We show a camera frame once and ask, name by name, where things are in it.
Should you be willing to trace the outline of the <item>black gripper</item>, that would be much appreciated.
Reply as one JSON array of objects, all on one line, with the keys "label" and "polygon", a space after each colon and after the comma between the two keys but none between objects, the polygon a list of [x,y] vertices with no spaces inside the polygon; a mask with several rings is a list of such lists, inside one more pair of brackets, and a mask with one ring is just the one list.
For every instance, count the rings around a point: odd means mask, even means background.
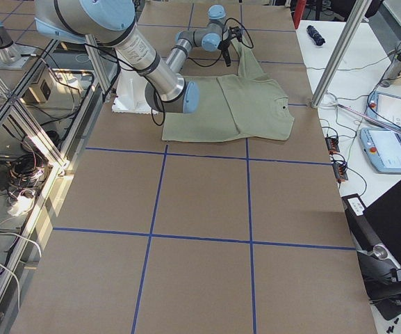
[{"label": "black gripper", "polygon": [[226,66],[231,65],[231,58],[228,52],[229,45],[231,44],[231,40],[234,38],[232,28],[224,25],[222,27],[222,32],[220,34],[220,44],[218,46],[218,50],[223,52],[223,59],[225,61]]}]

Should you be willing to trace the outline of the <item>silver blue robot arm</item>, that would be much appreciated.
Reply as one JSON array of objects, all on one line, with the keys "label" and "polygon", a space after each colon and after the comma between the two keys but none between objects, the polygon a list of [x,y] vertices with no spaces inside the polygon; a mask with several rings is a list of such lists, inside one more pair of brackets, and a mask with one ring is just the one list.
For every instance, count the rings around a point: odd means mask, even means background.
[{"label": "silver blue robot arm", "polygon": [[207,52],[220,51],[216,64],[221,58],[227,67],[231,66],[229,45],[231,44],[231,28],[226,24],[227,14],[222,5],[212,5],[208,10],[208,24],[205,28],[181,31],[176,36],[176,45],[166,59],[169,68],[176,73],[182,69],[194,48],[202,48]]},{"label": "silver blue robot arm", "polygon": [[138,30],[132,1],[36,1],[38,32],[52,39],[82,44],[93,35],[112,47],[160,97],[169,113],[194,113],[199,87],[161,59]]}]

